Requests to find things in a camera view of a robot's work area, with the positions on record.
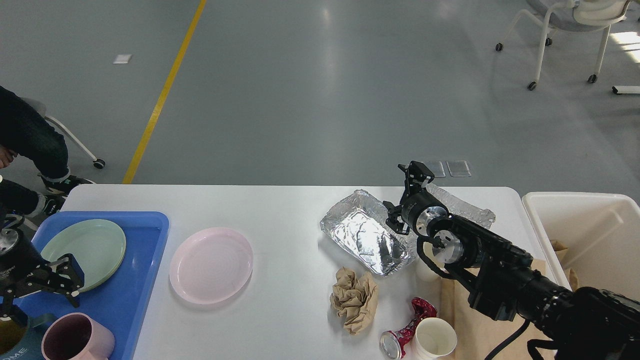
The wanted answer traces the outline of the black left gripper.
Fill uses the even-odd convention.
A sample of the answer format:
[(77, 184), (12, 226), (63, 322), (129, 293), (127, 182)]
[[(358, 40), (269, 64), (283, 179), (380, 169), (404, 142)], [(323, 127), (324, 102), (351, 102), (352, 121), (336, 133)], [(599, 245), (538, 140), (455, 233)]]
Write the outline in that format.
[(85, 274), (71, 253), (46, 262), (29, 239), (18, 229), (3, 228), (0, 239), (0, 287), (2, 321), (20, 321), (21, 310), (14, 305), (20, 297), (37, 292), (60, 294), (74, 307), (85, 285)]

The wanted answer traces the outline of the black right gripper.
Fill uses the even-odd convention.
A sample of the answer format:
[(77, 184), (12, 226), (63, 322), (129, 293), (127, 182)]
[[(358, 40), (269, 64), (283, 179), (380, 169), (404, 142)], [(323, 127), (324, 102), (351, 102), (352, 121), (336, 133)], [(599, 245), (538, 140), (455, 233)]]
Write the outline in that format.
[(387, 209), (386, 225), (398, 235), (408, 235), (410, 231), (423, 237), (432, 237), (438, 221), (450, 216), (445, 207), (434, 195), (420, 192), (425, 183), (431, 183), (435, 174), (423, 163), (410, 161), (398, 164), (405, 175), (404, 191), (399, 205), (382, 201)]

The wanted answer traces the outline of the person's hand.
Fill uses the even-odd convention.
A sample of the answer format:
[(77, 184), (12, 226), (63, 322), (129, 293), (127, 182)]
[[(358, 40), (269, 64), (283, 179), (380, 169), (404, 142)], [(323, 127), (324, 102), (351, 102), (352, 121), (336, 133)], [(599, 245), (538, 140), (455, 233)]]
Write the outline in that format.
[(0, 145), (0, 168), (5, 169), (9, 167), (14, 160), (18, 157), (18, 153), (7, 148), (6, 146)]

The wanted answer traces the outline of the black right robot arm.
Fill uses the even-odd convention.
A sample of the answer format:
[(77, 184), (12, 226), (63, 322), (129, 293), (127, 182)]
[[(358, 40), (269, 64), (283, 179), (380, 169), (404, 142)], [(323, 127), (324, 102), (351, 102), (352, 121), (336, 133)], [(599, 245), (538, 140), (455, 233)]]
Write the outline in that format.
[(426, 185), (434, 173), (423, 162), (399, 164), (404, 192), (398, 205), (383, 202), (386, 224), (400, 235), (417, 235), (418, 256), (441, 278), (469, 292), (468, 303), (494, 321), (524, 323), (496, 346), (493, 359), (533, 324), (547, 339), (531, 339), (533, 360), (540, 349), (556, 360), (637, 360), (640, 353), (639, 302), (606, 289), (571, 291), (532, 269), (533, 257), (509, 240), (451, 212)]

